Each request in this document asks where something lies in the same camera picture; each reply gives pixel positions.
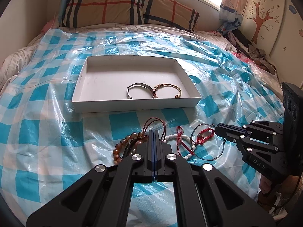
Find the white bead bracelet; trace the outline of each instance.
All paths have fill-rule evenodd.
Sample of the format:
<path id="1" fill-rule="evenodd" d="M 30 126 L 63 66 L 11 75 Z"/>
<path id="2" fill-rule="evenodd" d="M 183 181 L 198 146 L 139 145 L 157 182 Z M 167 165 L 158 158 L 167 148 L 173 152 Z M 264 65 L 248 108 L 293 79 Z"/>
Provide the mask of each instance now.
<path id="1" fill-rule="evenodd" d="M 171 139 L 173 139 L 173 138 L 176 139 L 177 137 L 178 137 L 177 134 L 170 134 L 170 135 L 167 135 L 167 136 L 165 137 L 164 142 L 167 142 L 167 141 L 169 141 L 169 140 L 171 140 Z M 181 135 L 180 140 L 182 141 L 183 139 L 185 139 L 185 140 L 187 140 L 188 142 L 190 142 L 190 137 L 188 137 L 187 135 Z M 196 149 L 195 142 L 191 141 L 191 144 L 192 144 L 192 149 L 195 151 L 195 149 Z M 191 154 L 189 153 L 187 156 L 184 156 L 183 158 L 186 159 L 186 160 L 188 160 L 190 157 L 191 157 Z"/>

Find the bracelet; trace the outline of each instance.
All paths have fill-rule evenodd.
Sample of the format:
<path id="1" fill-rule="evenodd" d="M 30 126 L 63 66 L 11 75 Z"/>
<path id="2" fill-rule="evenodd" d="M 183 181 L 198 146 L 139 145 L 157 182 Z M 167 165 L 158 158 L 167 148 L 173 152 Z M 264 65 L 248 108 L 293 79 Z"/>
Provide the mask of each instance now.
<path id="1" fill-rule="evenodd" d="M 156 95 L 157 90 L 158 90 L 159 88 L 162 88 L 162 87 L 165 87 L 165 86 L 174 87 L 174 88 L 176 88 L 177 90 L 179 90 L 180 94 L 177 94 L 177 95 L 175 96 L 175 98 L 179 98 L 179 97 L 181 96 L 181 89 L 180 89 L 178 86 L 173 85 L 173 84 L 170 84 L 170 83 L 162 83 L 162 84 L 158 84 L 158 85 L 156 85 L 156 86 L 154 87 L 154 93 L 155 93 L 155 97 L 154 97 L 154 98 L 157 98 L 157 99 L 158 99 L 158 97 L 157 97 L 157 95 Z"/>
<path id="2" fill-rule="evenodd" d="M 131 148 L 131 152 L 128 155 L 133 155 L 136 153 L 137 146 L 140 145 L 143 142 L 148 141 L 148 135 L 144 135 L 143 132 L 139 132 L 138 134 L 136 132 L 133 132 L 131 135 L 127 135 L 125 139 L 121 139 L 120 143 L 117 143 L 115 146 L 115 149 L 113 151 L 113 158 L 115 165 L 119 164 L 122 161 L 122 158 L 120 156 L 120 151 L 123 147 L 126 147 L 128 144 L 130 144 L 133 140 L 136 140 L 135 144 Z"/>
<path id="3" fill-rule="evenodd" d="M 191 136 L 190 136 L 190 139 L 192 139 L 192 137 L 193 137 L 193 135 L 194 135 L 194 132 L 196 131 L 196 129 L 199 127 L 199 126 L 202 126 L 202 125 L 207 125 L 207 126 L 209 126 L 209 129 L 210 129 L 210 127 L 212 126 L 212 127 L 216 127 L 214 124 L 212 124 L 212 125 L 210 125 L 210 124 L 199 124 L 199 125 L 197 125 L 196 126 L 196 128 L 194 128 L 194 130 L 193 130 L 193 132 L 191 133 Z M 204 133 L 206 130 L 209 130 L 208 128 L 207 129 L 204 129 L 204 130 L 202 130 L 200 133 L 199 133 L 199 135 L 197 136 L 197 142 L 196 142 L 196 144 L 200 144 L 199 143 L 199 141 L 205 141 L 207 138 L 203 138 L 203 136 L 201 135 L 202 133 Z M 221 157 L 221 155 L 223 154 L 223 151 L 224 151 L 224 147 L 225 147 L 225 142 L 226 142 L 226 140 L 225 140 L 225 138 L 222 138 L 222 142 L 223 142 L 223 147 L 222 147 L 222 151 L 221 151 L 221 153 L 217 156 L 217 157 L 215 157 L 215 158 L 213 158 L 213 159 L 204 159 L 204 158 L 201 158 L 201 157 L 199 157 L 195 152 L 194 152 L 194 155 L 196 156 L 196 160 L 197 160 L 197 158 L 199 158 L 199 159 L 202 159 L 202 160 L 206 160 L 206 161 L 214 161 L 214 160 L 216 160 L 216 159 L 219 159 L 220 157 Z"/>
<path id="4" fill-rule="evenodd" d="M 132 156 L 133 154 L 136 154 L 137 146 L 142 144 L 143 142 L 148 141 L 148 135 L 145 135 L 147 128 L 153 122 L 156 122 L 156 121 L 161 121 L 161 123 L 163 125 L 164 131 L 162 133 L 160 140 L 164 139 L 164 137 L 166 136 L 165 122 L 156 117 L 149 118 L 143 126 L 143 131 L 139 132 L 138 134 L 136 132 L 133 132 L 131 135 L 127 135 L 125 137 L 125 139 L 121 139 L 120 143 L 116 144 L 115 149 L 113 151 L 113 158 L 114 158 L 115 165 L 121 163 L 121 161 L 123 160 L 124 157 L 127 157 L 129 155 Z M 123 147 L 125 147 L 125 150 L 124 150 L 123 156 L 121 158 L 120 151 Z"/>
<path id="5" fill-rule="evenodd" d="M 152 99 L 155 98 L 156 93 L 154 92 L 154 90 L 152 89 L 152 87 L 150 87 L 149 85 L 147 85 L 147 84 L 145 84 L 145 83 L 133 83 L 132 85 L 130 85 L 130 86 L 127 87 L 127 91 L 126 91 L 126 92 L 127 92 L 127 97 L 128 97 L 129 99 L 132 99 L 132 97 L 131 97 L 130 94 L 129 94 L 129 89 L 130 89 L 131 87 L 134 87 L 134 86 L 142 86 L 142 87 L 148 89 L 148 90 L 152 93 Z"/>
<path id="6" fill-rule="evenodd" d="M 173 139 L 173 138 L 178 139 L 179 141 L 182 141 L 183 139 L 185 139 L 185 140 L 187 140 L 188 142 L 190 142 L 190 137 L 188 137 L 187 135 L 180 135 L 180 137 L 178 138 L 178 134 L 170 134 L 170 135 L 167 135 L 167 136 L 165 137 L 164 142 L 167 142 L 167 141 L 169 141 L 169 140 L 171 140 L 171 139 Z M 194 141 L 191 141 L 191 145 L 192 145 L 192 150 L 195 151 L 195 150 L 196 150 L 195 142 L 194 142 Z M 184 156 L 183 158 L 186 159 L 186 160 L 188 160 L 188 159 L 192 156 L 192 154 L 189 153 L 187 156 Z"/>

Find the gold bangle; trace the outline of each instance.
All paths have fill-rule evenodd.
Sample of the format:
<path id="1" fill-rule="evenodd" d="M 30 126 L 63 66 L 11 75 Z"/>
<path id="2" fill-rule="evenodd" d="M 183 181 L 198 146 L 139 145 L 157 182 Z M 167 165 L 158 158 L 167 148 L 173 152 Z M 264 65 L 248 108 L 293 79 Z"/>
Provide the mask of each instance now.
<path id="1" fill-rule="evenodd" d="M 157 86 L 154 87 L 154 93 L 155 93 L 155 97 L 154 98 L 158 98 L 157 95 L 156 95 L 156 92 L 159 88 L 162 88 L 164 86 L 170 86 L 170 87 L 174 87 L 176 88 L 177 90 L 179 90 L 180 94 L 177 94 L 175 96 L 175 98 L 179 98 L 181 96 L 181 89 L 178 87 L 178 86 L 175 86 L 173 84 L 170 84 L 170 83 L 162 83 L 162 84 L 158 84 Z"/>

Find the silver bangle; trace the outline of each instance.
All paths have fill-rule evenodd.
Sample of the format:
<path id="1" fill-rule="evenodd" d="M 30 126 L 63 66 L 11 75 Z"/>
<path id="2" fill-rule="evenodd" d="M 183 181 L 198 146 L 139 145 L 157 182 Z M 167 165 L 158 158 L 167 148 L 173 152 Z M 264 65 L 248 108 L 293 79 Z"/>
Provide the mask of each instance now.
<path id="1" fill-rule="evenodd" d="M 133 86 L 142 86 L 142 87 L 148 89 L 152 93 L 152 98 L 153 99 L 155 98 L 155 93 L 154 93 L 154 90 L 153 90 L 152 87 L 150 87 L 149 85 L 147 85 L 145 83 L 133 83 L 132 85 L 127 87 L 127 96 L 128 96 L 129 99 L 132 99 L 132 97 L 129 94 L 129 89 Z"/>

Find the curtain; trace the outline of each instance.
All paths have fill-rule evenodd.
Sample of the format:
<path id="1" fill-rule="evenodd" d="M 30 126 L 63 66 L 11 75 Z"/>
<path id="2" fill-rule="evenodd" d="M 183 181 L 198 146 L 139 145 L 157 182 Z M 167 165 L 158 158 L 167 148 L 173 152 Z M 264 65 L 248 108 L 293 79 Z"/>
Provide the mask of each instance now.
<path id="1" fill-rule="evenodd" d="M 240 27 L 246 2 L 247 0 L 222 0 L 219 14 L 222 26 L 218 29 L 221 34 Z"/>

